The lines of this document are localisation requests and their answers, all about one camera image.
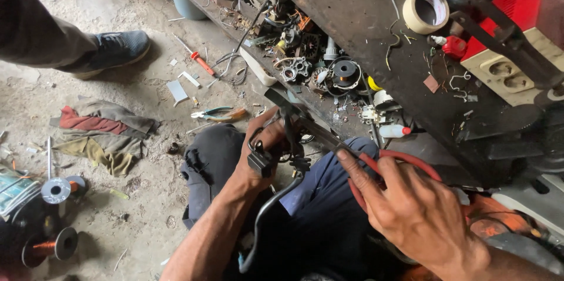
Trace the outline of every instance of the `dark blue pants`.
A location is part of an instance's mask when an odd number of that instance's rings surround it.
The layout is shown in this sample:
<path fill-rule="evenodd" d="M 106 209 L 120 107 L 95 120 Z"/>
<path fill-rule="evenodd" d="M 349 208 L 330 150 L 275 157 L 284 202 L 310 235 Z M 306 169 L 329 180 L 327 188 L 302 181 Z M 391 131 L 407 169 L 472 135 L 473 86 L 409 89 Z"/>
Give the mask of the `dark blue pants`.
<path fill-rule="evenodd" d="M 185 153 L 182 172 L 190 187 L 184 222 L 191 227 L 219 193 L 241 155 L 244 133 L 229 124 L 212 126 L 196 136 Z M 368 138 L 346 141 L 355 150 L 378 157 Z M 335 280 L 367 277 L 365 248 L 372 230 L 353 197 L 348 174 L 329 153 L 305 174 L 303 182 L 280 200 L 263 220 L 257 260 L 249 272 L 237 272 L 236 254 L 226 279 L 297 280 L 311 272 Z M 241 235 L 253 230 L 256 213 L 272 195 L 264 191 L 254 203 Z"/>

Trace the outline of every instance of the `red cloth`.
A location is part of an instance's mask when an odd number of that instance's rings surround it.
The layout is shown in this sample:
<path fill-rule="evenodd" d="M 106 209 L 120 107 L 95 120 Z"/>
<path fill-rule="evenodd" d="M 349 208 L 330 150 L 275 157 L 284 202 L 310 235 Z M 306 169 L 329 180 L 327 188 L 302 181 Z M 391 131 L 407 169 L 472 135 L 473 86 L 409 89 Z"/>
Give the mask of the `red cloth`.
<path fill-rule="evenodd" d="M 127 129 L 127 126 L 121 121 L 89 116 L 79 117 L 69 106 L 65 106 L 65 108 L 61 109 L 61 112 L 61 120 L 59 122 L 61 128 L 85 131 L 99 130 L 115 134 L 120 134 Z"/>

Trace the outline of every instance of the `gray bucket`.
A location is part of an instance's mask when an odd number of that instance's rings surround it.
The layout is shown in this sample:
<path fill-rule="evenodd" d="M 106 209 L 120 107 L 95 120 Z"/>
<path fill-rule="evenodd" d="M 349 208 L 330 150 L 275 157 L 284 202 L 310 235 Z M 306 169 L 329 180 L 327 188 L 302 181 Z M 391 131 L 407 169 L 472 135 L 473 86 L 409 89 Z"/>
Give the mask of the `gray bucket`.
<path fill-rule="evenodd" d="M 194 21 L 198 21 L 206 18 L 204 12 L 202 12 L 190 0 L 173 0 L 173 1 L 174 1 L 174 6 L 176 6 L 176 9 L 181 16 Z"/>

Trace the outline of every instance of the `person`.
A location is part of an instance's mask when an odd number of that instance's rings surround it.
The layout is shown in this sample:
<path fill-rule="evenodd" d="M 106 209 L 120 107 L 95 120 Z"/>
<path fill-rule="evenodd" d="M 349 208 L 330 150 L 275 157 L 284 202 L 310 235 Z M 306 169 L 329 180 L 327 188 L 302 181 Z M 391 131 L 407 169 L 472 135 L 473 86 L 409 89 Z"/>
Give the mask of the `person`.
<path fill-rule="evenodd" d="M 39 0 L 0 0 L 0 60 L 54 68 L 78 79 L 134 63 L 149 51 L 144 31 L 86 34 Z"/>
<path fill-rule="evenodd" d="M 312 274 L 323 280 L 365 280 L 371 266 L 390 268 L 389 263 L 379 262 L 384 256 L 372 262 L 364 258 L 367 235 L 374 230 L 444 281 L 564 280 L 488 246 L 473 234 L 457 196 L 446 185 L 419 176 L 410 164 L 384 157 L 378 161 L 387 185 L 383 191 L 374 180 L 375 173 L 345 150 L 321 158 L 303 182 L 265 214 L 257 256 L 250 270 L 240 274 L 242 249 L 249 248 L 242 240 L 253 231 L 257 206 L 264 203 L 261 195 L 272 195 L 268 188 L 274 178 L 262 178 L 249 167 L 247 141 L 277 110 L 274 107 L 252 119 L 246 133 L 224 123 L 209 127 L 187 148 L 189 180 L 201 175 L 212 187 L 221 188 L 215 188 L 217 193 L 211 189 L 216 196 L 203 215 L 192 220 L 193 227 L 160 280 L 300 280 Z M 282 120 L 269 124 L 257 138 L 265 149 L 283 140 Z M 378 157 L 370 139 L 350 139 L 347 144 Z M 218 174 L 229 175 L 221 179 Z M 354 199 L 347 175 L 361 191 L 368 214 Z"/>

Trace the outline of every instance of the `hand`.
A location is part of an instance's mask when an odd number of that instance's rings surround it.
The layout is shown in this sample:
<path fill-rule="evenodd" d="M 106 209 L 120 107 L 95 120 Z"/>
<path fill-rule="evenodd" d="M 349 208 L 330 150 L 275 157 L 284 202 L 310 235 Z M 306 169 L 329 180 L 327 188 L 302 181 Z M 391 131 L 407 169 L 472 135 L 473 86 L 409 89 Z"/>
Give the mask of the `hand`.
<path fill-rule="evenodd" d="M 444 281 L 474 280 L 489 264 L 487 246 L 468 229 L 446 185 L 419 176 L 411 164 L 383 157 L 378 171 L 387 190 L 382 191 L 347 151 L 337 158 L 362 193 L 372 227 L 406 256 Z"/>
<path fill-rule="evenodd" d="M 272 168 L 272 176 L 267 178 L 262 178 L 260 174 L 250 168 L 247 161 L 247 156 L 250 154 L 249 146 L 247 142 L 250 136 L 259 127 L 264 126 L 264 124 L 270 120 L 274 114 L 278 111 L 278 107 L 275 106 L 260 116 L 253 118 L 249 121 L 249 127 L 246 131 L 245 141 L 243 142 L 243 148 L 241 149 L 241 158 L 239 163 L 235 168 L 233 176 L 238 176 L 241 180 L 248 181 L 251 187 L 257 188 L 259 191 L 266 189 L 272 181 L 274 180 L 274 175 L 276 173 L 276 165 Z M 276 122 L 268 125 L 264 130 L 262 130 L 255 137 L 255 141 L 261 140 L 264 150 L 268 151 L 273 145 L 280 142 L 286 138 L 286 133 L 284 132 L 284 121 L 278 119 Z"/>

